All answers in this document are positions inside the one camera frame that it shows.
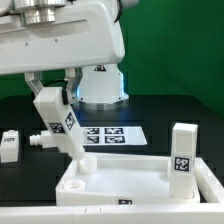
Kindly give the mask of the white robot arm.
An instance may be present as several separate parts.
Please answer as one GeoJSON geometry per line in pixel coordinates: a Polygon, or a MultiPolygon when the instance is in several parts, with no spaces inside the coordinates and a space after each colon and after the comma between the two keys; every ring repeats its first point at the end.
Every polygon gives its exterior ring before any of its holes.
{"type": "Polygon", "coordinates": [[[37,94],[44,71],[63,69],[75,102],[84,67],[122,61],[119,19],[139,1],[0,0],[0,76],[22,73],[37,94]]]}

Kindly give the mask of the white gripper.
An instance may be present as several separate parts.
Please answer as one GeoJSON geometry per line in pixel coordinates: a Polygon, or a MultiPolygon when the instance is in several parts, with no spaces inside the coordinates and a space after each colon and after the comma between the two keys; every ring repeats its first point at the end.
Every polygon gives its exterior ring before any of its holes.
{"type": "Polygon", "coordinates": [[[124,57],[121,10],[121,0],[0,0],[0,75],[25,73],[37,96],[39,71],[66,69],[62,99],[74,104],[83,76],[77,67],[124,57]]]}

